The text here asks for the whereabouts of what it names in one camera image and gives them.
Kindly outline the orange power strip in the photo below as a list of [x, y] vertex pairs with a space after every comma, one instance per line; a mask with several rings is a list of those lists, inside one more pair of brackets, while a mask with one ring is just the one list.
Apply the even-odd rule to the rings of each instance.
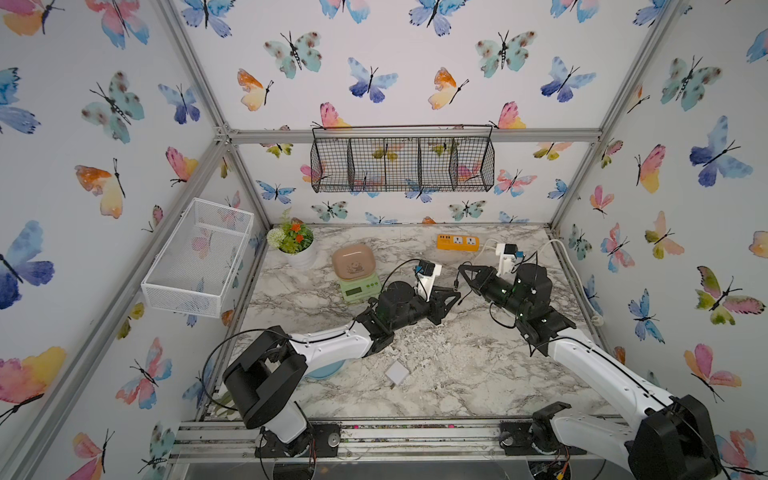
[[446, 251], [478, 252], [479, 238], [468, 235], [438, 234], [436, 248]]

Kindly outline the white usb charger adapter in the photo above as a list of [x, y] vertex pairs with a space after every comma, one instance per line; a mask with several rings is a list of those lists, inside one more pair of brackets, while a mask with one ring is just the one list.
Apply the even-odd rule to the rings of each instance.
[[395, 361], [386, 370], [385, 375], [392, 387], [401, 385], [410, 375], [408, 368], [399, 361]]

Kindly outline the green electronic kitchen scale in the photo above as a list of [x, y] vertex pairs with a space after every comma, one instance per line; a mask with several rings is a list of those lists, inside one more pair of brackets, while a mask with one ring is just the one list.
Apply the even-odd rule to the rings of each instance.
[[347, 303], [365, 302], [369, 298], [377, 298], [381, 292], [381, 281], [376, 272], [352, 280], [340, 279], [339, 285], [342, 298]]

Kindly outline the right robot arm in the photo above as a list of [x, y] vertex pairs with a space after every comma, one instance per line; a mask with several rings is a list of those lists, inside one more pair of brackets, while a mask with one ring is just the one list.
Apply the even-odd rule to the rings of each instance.
[[677, 397], [634, 373], [596, 345], [550, 304], [544, 267], [524, 263], [513, 281], [492, 266], [458, 269], [470, 290], [514, 318], [513, 329], [539, 352], [587, 383], [622, 417], [621, 423], [577, 413], [565, 402], [532, 414], [530, 442], [551, 453], [562, 446], [597, 455], [636, 479], [714, 479], [722, 474], [707, 408]]

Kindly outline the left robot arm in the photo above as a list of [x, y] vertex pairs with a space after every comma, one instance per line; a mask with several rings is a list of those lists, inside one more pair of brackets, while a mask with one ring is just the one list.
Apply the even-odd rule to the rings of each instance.
[[280, 443], [310, 442], [310, 424], [292, 396], [306, 374], [340, 361], [377, 354], [395, 332], [427, 319], [439, 325], [461, 293], [435, 286], [427, 297], [396, 281], [355, 317], [349, 326], [290, 336], [281, 327], [266, 329], [224, 371], [223, 382], [248, 429], [263, 427]]

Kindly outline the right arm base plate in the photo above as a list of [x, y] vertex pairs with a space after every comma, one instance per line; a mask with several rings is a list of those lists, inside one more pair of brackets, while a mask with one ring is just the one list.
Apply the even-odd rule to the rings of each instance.
[[499, 446], [506, 456], [563, 454], [566, 445], [555, 436], [551, 421], [557, 413], [570, 408], [570, 404], [556, 401], [534, 412], [530, 418], [501, 421]]

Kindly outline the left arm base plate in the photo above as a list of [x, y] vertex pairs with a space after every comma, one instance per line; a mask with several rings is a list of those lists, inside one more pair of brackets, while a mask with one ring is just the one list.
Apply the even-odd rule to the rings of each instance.
[[340, 443], [340, 424], [310, 422], [304, 432], [288, 443], [266, 430], [257, 441], [255, 457], [283, 459], [312, 454], [317, 458], [333, 458], [337, 456]]

